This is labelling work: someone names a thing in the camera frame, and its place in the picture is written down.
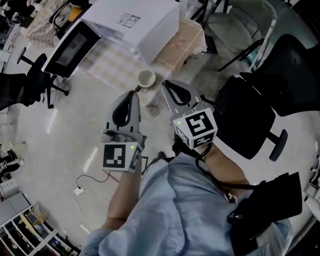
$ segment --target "black office chair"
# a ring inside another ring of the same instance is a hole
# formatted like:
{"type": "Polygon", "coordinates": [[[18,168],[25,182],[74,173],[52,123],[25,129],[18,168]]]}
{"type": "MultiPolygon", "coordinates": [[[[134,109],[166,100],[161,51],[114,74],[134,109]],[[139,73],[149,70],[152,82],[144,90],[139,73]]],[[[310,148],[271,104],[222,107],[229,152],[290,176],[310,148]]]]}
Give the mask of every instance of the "black office chair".
{"type": "Polygon", "coordinates": [[[24,47],[16,61],[17,64],[19,64],[20,61],[24,61],[31,65],[31,68],[27,73],[26,82],[28,84],[28,90],[25,93],[25,97],[27,99],[33,99],[34,101],[40,102],[41,94],[44,94],[46,91],[48,109],[52,109],[54,105],[50,103],[51,88],[63,92],[65,96],[68,96],[69,92],[54,85],[54,80],[57,78],[56,75],[51,77],[49,73],[42,72],[41,69],[47,61],[47,56],[44,53],[41,54],[35,62],[32,62],[24,56],[25,52],[26,48],[24,47]]]}
{"type": "Polygon", "coordinates": [[[293,35],[275,43],[254,73],[241,73],[281,116],[320,111],[320,44],[306,49],[293,35]]]}
{"type": "Polygon", "coordinates": [[[37,98],[33,98],[26,74],[0,73],[0,111],[21,103],[28,107],[37,98]]]}
{"type": "Polygon", "coordinates": [[[73,23],[76,22],[91,6],[92,4],[90,4],[88,0],[67,0],[63,5],[61,5],[59,9],[55,11],[49,19],[49,22],[53,23],[53,25],[58,30],[56,33],[56,36],[59,39],[61,39],[65,35],[65,33],[68,31],[68,29],[73,25],[73,23]],[[68,4],[73,4],[74,6],[78,6],[83,11],[73,21],[67,20],[63,24],[63,26],[60,27],[59,25],[57,25],[56,19],[59,16],[59,14],[63,11],[63,9],[67,7],[68,4]]]}
{"type": "Polygon", "coordinates": [[[213,116],[217,136],[247,159],[252,159],[266,138],[275,143],[270,160],[276,161],[288,133],[270,132],[279,116],[320,111],[320,79],[317,56],[320,45],[305,49],[292,35],[283,35],[254,73],[231,77],[216,98],[213,116]]]}

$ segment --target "chair armrest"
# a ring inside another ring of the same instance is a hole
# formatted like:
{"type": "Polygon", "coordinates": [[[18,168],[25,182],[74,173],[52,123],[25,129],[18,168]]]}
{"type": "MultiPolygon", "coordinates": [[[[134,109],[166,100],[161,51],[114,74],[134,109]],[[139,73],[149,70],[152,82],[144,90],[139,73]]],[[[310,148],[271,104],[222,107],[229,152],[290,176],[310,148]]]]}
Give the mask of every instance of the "chair armrest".
{"type": "Polygon", "coordinates": [[[56,10],[52,16],[49,19],[50,23],[53,23],[58,29],[61,29],[60,26],[56,24],[56,18],[59,16],[59,14],[63,11],[64,8],[70,3],[70,0],[66,1],[63,5],[60,6],[58,10],[56,10]]]}
{"type": "Polygon", "coordinates": [[[275,162],[281,155],[282,151],[284,150],[284,147],[288,139],[288,133],[286,130],[283,129],[280,137],[277,137],[273,133],[269,132],[269,135],[267,136],[267,138],[275,144],[271,152],[271,155],[269,156],[269,159],[275,162]]]}

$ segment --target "person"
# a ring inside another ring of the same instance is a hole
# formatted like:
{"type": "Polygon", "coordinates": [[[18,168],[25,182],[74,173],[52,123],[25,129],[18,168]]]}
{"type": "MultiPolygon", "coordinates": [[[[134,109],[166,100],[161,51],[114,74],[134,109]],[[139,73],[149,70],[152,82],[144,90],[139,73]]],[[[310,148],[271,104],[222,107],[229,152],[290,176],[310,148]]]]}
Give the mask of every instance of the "person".
{"type": "MultiPolygon", "coordinates": [[[[142,179],[141,161],[135,173],[122,174],[105,223],[89,235],[80,256],[234,255],[227,216],[252,190],[223,187],[237,198],[228,202],[195,164],[207,145],[197,153],[181,143],[172,147],[176,157],[160,153],[142,179]]],[[[213,143],[203,160],[199,165],[219,181],[249,184],[213,143]]],[[[284,255],[292,241],[289,220],[266,231],[250,255],[284,255]]]]}
{"type": "Polygon", "coordinates": [[[33,6],[27,6],[27,0],[9,0],[3,14],[11,20],[14,15],[19,14],[20,19],[28,17],[35,8],[33,6]]]}
{"type": "Polygon", "coordinates": [[[21,159],[19,163],[8,165],[9,163],[14,161],[15,160],[13,160],[10,155],[0,158],[0,176],[3,176],[7,173],[14,172],[18,170],[20,166],[23,166],[25,164],[25,161],[21,159]]]}

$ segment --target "table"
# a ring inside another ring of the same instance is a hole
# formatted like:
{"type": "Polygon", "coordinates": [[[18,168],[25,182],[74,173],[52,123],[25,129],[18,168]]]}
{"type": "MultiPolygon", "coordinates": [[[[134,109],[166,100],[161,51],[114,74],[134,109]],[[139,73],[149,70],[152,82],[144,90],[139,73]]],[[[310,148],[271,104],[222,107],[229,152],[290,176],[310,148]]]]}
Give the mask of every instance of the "table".
{"type": "Polygon", "coordinates": [[[188,56],[196,52],[206,52],[205,33],[200,24],[180,18],[179,30],[166,44],[155,60],[147,65],[135,59],[127,50],[107,39],[100,39],[79,64],[89,79],[98,78],[125,93],[137,86],[137,74],[143,69],[151,69],[157,80],[151,88],[142,89],[138,95],[140,104],[151,117],[156,117],[164,104],[161,83],[174,79],[188,56]]]}
{"type": "MultiPolygon", "coordinates": [[[[23,33],[36,49],[54,48],[56,34],[55,26],[49,22],[49,18],[66,0],[42,0],[43,8],[35,14],[33,22],[23,33]]],[[[65,15],[70,8],[65,8],[61,15],[65,15]]]]}

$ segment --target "chair seat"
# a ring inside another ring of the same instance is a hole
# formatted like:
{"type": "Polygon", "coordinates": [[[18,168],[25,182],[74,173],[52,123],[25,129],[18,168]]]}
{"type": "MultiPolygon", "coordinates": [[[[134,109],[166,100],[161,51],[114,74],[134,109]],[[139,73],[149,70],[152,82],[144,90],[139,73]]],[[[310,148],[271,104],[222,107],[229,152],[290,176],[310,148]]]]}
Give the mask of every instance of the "chair seat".
{"type": "Polygon", "coordinates": [[[208,19],[208,26],[222,43],[234,54],[238,54],[253,44],[246,27],[234,16],[217,12],[208,19]]]}
{"type": "Polygon", "coordinates": [[[215,108],[218,138],[244,158],[252,159],[274,123],[273,109],[250,84],[235,77],[219,91],[215,108]]]}

